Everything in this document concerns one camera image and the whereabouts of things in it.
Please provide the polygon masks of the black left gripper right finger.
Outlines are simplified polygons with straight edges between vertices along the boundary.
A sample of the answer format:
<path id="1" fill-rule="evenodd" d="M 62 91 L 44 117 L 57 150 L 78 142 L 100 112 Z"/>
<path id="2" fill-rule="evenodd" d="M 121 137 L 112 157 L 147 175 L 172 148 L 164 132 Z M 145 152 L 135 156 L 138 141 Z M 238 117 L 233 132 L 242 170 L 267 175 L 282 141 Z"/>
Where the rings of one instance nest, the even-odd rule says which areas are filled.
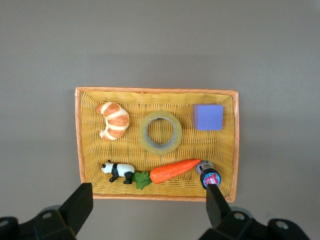
<path id="1" fill-rule="evenodd" d="M 231 212 L 231 208 L 216 184 L 206 188 L 206 212 L 213 229 Z"/>

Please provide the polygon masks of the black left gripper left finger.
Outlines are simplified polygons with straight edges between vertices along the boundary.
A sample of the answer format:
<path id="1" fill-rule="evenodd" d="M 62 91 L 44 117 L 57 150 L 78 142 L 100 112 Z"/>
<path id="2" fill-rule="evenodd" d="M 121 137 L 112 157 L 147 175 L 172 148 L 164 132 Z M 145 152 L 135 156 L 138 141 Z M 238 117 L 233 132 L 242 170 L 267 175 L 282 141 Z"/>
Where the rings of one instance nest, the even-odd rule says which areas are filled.
<path id="1" fill-rule="evenodd" d="M 62 219 L 77 235 L 93 210 L 93 190 L 91 183 L 82 183 L 60 206 Z"/>

